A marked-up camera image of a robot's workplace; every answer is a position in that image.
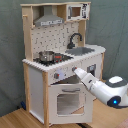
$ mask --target burner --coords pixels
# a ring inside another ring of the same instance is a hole
[[[33,59],[33,61],[34,62],[37,62],[37,63],[40,63],[40,64],[42,64],[42,65],[44,65],[44,66],[52,66],[52,65],[55,65],[55,64],[57,64],[57,63],[61,63],[61,62],[63,62],[63,61],[66,61],[66,60],[69,60],[69,59],[73,59],[73,57],[70,57],[70,56],[67,56],[67,55],[63,55],[63,57],[62,57],[62,60],[61,61],[48,61],[48,62],[45,62],[45,61],[41,61],[39,58],[36,58],[36,59]]]

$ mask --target toy kitchen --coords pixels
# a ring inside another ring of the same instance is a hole
[[[26,110],[48,128],[92,122],[95,97],[75,75],[102,79],[105,48],[85,43],[90,2],[22,4]]]

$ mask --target oven handle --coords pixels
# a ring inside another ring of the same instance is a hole
[[[75,88],[75,89],[73,89],[73,90],[70,90],[70,89],[62,89],[62,92],[78,92],[78,91],[80,91],[80,88]]]
[[[68,19],[71,19],[71,17],[72,17],[72,7],[71,6],[69,6],[69,10],[70,10],[70,16],[68,16]]]

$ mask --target gray curtain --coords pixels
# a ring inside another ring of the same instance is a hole
[[[78,1],[0,0],[0,116],[16,110],[21,101],[25,102],[22,65],[25,54],[20,4]],[[103,79],[119,75],[128,80],[128,1],[90,2],[86,43],[106,48]]]

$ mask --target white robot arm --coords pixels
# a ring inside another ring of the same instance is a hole
[[[121,77],[115,76],[103,83],[81,68],[74,69],[74,72],[86,89],[102,103],[117,109],[128,107],[128,83]]]

